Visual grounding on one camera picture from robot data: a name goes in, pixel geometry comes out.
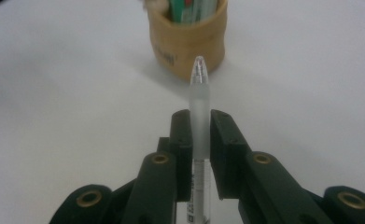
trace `clear pen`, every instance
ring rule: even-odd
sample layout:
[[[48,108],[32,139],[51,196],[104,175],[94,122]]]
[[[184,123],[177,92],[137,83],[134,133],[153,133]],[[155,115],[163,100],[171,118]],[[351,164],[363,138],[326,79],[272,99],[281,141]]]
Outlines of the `clear pen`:
[[[198,56],[190,79],[190,125],[193,138],[191,196],[188,223],[210,223],[209,84],[204,57]]]

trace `pen holder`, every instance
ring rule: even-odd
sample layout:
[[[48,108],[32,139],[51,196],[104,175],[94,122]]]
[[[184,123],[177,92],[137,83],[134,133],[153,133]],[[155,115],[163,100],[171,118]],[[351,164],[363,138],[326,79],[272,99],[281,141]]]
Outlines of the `pen holder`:
[[[194,59],[203,56],[207,70],[213,71],[225,55],[227,5],[227,0],[218,0],[215,15],[193,24],[174,23],[169,14],[149,10],[150,42],[160,64],[190,80]]]

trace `pen tip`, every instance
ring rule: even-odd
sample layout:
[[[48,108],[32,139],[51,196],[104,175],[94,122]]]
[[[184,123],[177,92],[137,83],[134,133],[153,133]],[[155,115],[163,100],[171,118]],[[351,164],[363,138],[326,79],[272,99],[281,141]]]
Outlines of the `pen tip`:
[[[194,61],[193,70],[191,71],[190,84],[203,83],[208,84],[208,73],[203,56],[197,56]]]

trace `white background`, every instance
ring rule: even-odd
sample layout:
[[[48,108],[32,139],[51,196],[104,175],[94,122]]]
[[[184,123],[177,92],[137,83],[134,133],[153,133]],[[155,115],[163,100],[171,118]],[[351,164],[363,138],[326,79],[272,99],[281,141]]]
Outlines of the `white background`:
[[[141,5],[0,5],[0,223],[48,223],[73,190],[132,180],[188,108]],[[365,0],[231,0],[228,14],[211,107],[304,188],[365,192]],[[213,190],[212,223],[242,223]]]

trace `cardboard pen cup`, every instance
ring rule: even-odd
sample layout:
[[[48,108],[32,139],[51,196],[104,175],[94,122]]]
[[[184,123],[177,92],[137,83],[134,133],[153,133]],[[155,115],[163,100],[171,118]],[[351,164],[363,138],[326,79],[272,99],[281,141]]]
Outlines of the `cardboard pen cup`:
[[[193,24],[179,24],[158,11],[149,11],[150,43],[161,65],[178,77],[190,80],[197,56],[204,56],[208,72],[222,62],[227,23],[227,0],[218,0],[211,18]]]

